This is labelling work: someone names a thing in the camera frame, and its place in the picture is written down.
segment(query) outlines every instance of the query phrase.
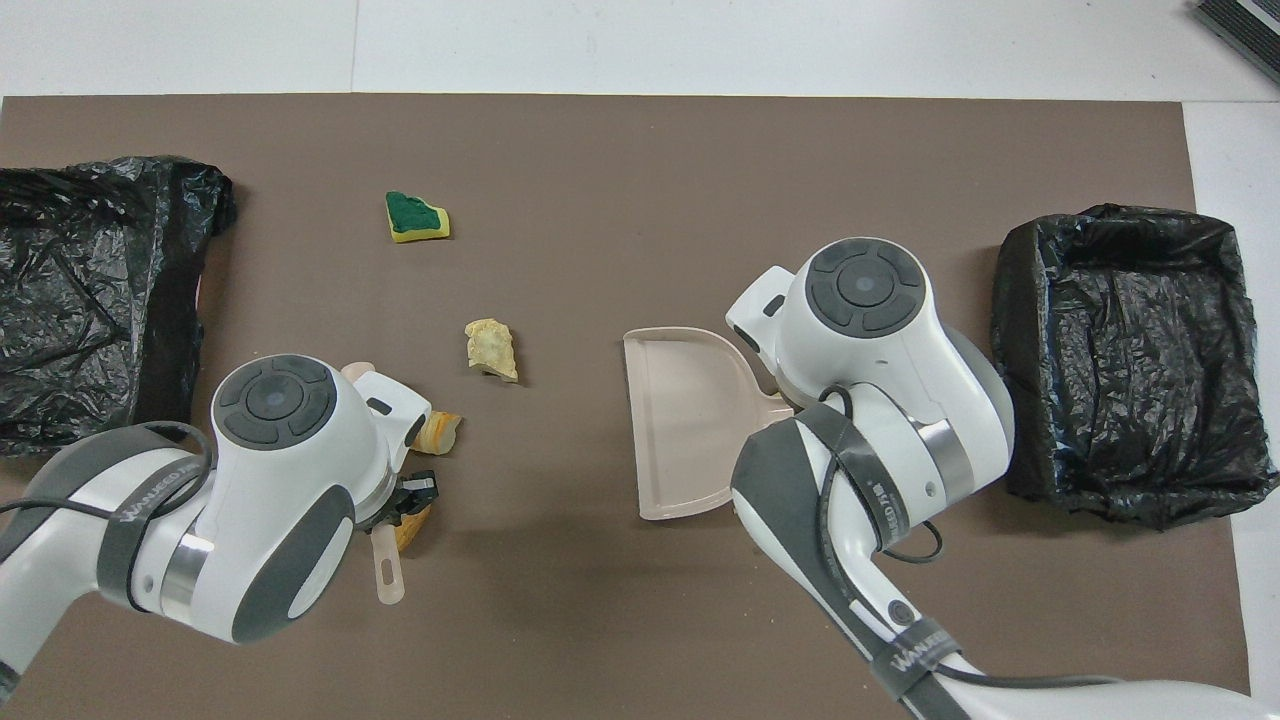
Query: beige dustpan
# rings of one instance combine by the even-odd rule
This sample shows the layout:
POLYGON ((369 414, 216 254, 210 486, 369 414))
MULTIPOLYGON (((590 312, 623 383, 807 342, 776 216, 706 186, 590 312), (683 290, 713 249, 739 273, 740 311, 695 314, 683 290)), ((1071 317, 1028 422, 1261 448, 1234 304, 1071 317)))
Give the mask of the beige dustpan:
POLYGON ((698 328, 641 328, 622 336, 631 393, 640 516, 684 518, 730 498, 748 436, 790 418, 791 406, 755 384, 727 340, 698 328))

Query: brown mat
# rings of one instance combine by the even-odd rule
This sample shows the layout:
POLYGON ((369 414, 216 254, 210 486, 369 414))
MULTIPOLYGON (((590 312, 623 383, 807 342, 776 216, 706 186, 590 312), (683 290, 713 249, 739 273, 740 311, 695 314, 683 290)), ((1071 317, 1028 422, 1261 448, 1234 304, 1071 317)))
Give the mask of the brown mat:
MULTIPOLYGON (((452 455, 415 461, 442 497, 399 606, 378 603, 362 537, 314 612, 251 647, 86 598, 15 720, 905 717, 730 507, 639 519, 622 333, 728 334, 724 310, 767 266, 876 234, 920 256, 942 318, 986 347, 1010 228, 1101 201, 1194 204, 1170 104, 4 102, 6 167, 163 152, 219 165, 242 204, 206 274, 198 406, 241 363, 296 351, 370 360, 466 421, 452 455), (393 245, 392 188, 447 208, 453 238, 393 245), (522 386, 466 368, 462 327, 485 316, 513 328, 522 386)), ((32 471, 5 464, 0 495, 32 471)), ((1225 520, 1158 536, 992 487, 938 525, 943 561, 887 571, 979 667, 1247 692, 1225 520)))

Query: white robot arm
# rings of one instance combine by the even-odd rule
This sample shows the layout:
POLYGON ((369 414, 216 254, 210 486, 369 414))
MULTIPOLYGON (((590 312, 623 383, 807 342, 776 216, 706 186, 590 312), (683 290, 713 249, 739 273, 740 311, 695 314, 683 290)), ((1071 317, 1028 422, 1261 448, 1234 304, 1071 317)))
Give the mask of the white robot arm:
POLYGON ((262 357, 214 393, 214 448, 180 423, 82 439, 32 479, 0 533, 0 705, 77 597, 247 643, 302 616, 355 529, 411 512, 434 482, 398 477, 430 404, 378 373, 262 357), (160 432, 196 437, 191 454, 160 432))
POLYGON ((1193 683, 989 678, 876 568, 872 555, 1002 475, 1012 450, 1007 391, 940 323, 905 249, 835 242, 795 275, 769 269, 726 319, 801 409, 744 446, 739 518, 913 716, 1280 720, 1193 683))

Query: black trash bag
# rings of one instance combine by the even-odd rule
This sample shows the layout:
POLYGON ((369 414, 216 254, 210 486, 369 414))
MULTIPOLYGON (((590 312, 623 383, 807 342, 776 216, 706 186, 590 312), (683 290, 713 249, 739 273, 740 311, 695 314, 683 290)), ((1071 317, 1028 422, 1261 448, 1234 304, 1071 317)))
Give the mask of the black trash bag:
POLYGON ((1009 233, 992 351, 1014 398, 1009 492, 1164 530, 1244 510, 1277 474, 1231 225, 1100 205, 1009 233))
POLYGON ((182 158, 0 170, 0 455, 187 420, 232 182, 182 158))

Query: yellow sponge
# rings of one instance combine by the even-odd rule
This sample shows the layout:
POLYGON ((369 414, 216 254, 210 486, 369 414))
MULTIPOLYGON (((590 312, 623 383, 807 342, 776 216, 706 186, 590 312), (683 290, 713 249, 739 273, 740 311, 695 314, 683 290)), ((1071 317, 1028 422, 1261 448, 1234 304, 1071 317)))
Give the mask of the yellow sponge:
POLYGON ((387 193, 387 223, 396 242, 449 237, 449 214, 444 208, 433 208, 421 197, 394 190, 387 193))

